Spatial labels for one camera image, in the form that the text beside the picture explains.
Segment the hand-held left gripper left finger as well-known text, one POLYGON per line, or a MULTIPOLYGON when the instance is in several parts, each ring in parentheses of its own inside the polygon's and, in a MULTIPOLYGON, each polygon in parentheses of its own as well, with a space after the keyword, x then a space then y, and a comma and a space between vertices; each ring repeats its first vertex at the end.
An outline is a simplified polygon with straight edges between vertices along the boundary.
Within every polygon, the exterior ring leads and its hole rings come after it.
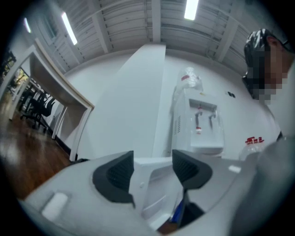
POLYGON ((70 165, 20 206, 47 236, 155 236, 129 193, 132 151, 70 165))

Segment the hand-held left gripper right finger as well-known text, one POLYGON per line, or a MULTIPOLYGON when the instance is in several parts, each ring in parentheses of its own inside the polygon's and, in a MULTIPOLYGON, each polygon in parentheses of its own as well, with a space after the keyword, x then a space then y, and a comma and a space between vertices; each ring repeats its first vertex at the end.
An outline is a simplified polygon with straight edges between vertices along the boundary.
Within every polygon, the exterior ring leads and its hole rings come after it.
POLYGON ((245 161, 172 151, 173 170, 183 187, 180 231, 229 231, 256 173, 258 153, 245 161))

